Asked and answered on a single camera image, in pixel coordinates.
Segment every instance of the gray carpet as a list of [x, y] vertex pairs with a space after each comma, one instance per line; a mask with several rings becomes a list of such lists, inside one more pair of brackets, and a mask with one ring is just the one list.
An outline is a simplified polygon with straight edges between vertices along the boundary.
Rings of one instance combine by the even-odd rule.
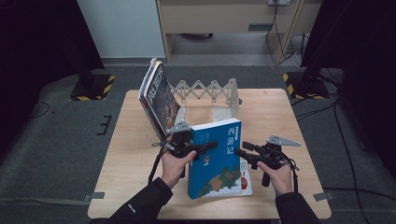
[[[45, 87], [38, 103], [7, 159], [0, 166], [0, 198], [51, 198], [81, 201], [94, 191], [111, 135], [128, 90], [138, 89], [146, 66], [108, 67], [116, 76], [109, 95], [102, 101], [72, 102], [69, 94], [78, 77], [71, 76]], [[286, 89], [282, 74], [295, 67], [260, 66], [166, 66], [171, 84], [184, 79], [204, 84], [217, 80], [224, 85], [235, 77], [238, 88]], [[337, 99], [304, 100], [293, 106], [296, 115], [326, 107]], [[359, 189], [386, 194], [393, 199], [361, 192], [361, 206], [371, 223], [396, 219], [396, 181], [374, 152], [363, 151], [345, 111], [336, 107], [351, 155]], [[101, 123], [112, 116], [106, 135]], [[332, 108], [299, 121], [304, 140], [325, 188], [353, 189], [346, 148]], [[364, 223], [354, 191], [326, 190], [332, 217], [323, 223]], [[88, 205], [0, 203], [1, 223], [89, 223]]]

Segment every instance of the yellow and black hazard tape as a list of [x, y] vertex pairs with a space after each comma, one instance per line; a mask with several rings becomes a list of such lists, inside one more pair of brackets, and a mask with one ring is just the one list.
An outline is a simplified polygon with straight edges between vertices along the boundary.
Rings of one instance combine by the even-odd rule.
[[114, 78], [116, 76], [110, 76], [108, 78], [107, 84], [103, 90], [103, 93], [101, 95], [95, 95], [95, 96], [88, 96], [88, 95], [80, 95], [80, 96], [70, 96], [71, 101], [90, 101], [90, 100], [103, 100], [107, 97], [108, 92], [111, 89], [111, 86], [113, 85]]
[[286, 87], [288, 88], [289, 95], [292, 99], [326, 99], [329, 98], [327, 94], [317, 94], [317, 93], [312, 93], [312, 94], [298, 94], [294, 91], [294, 88], [290, 82], [289, 75], [288, 74], [283, 74], [283, 80], [285, 81]]

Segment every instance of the hand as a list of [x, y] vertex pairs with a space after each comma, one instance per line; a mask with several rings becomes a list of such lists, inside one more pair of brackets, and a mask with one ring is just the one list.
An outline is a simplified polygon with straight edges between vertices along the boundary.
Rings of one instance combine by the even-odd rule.
[[269, 168], [261, 161], [257, 162], [257, 166], [270, 176], [276, 196], [293, 192], [291, 188], [291, 169], [288, 164], [283, 165], [277, 170]]
[[163, 175], [161, 179], [172, 189], [180, 179], [186, 164], [194, 159], [196, 151], [190, 152], [185, 158], [176, 158], [169, 151], [165, 152], [161, 157], [163, 161]]

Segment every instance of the power outlet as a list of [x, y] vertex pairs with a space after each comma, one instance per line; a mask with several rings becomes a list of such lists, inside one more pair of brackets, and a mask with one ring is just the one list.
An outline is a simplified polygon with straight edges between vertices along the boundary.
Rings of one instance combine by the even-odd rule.
[[268, 5], [273, 6], [277, 3], [279, 6], [286, 6], [290, 5], [291, 0], [268, 0]]

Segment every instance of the table top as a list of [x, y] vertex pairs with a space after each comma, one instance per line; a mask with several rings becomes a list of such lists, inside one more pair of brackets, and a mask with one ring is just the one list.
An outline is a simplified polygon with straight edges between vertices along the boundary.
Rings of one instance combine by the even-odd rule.
[[[121, 205], [148, 183], [149, 173], [159, 148], [145, 112], [137, 99], [138, 91], [128, 91], [122, 105], [106, 158], [94, 192], [104, 192], [103, 199], [92, 199], [88, 216], [110, 217]], [[289, 98], [281, 89], [239, 89], [237, 119], [242, 120], [242, 141], [264, 145], [272, 134], [301, 143], [300, 147], [282, 147], [297, 163], [299, 192], [319, 218], [332, 212], [326, 200], [316, 201], [314, 194], [323, 192], [318, 175], [306, 148], [304, 138], [291, 109]], [[188, 109], [190, 125], [210, 122], [209, 106]], [[156, 176], [161, 176], [158, 165]], [[273, 219], [279, 218], [273, 187], [261, 185], [262, 171], [249, 168], [253, 195], [233, 198], [191, 200], [187, 194], [187, 175], [172, 189], [174, 196], [161, 210], [160, 219]]]

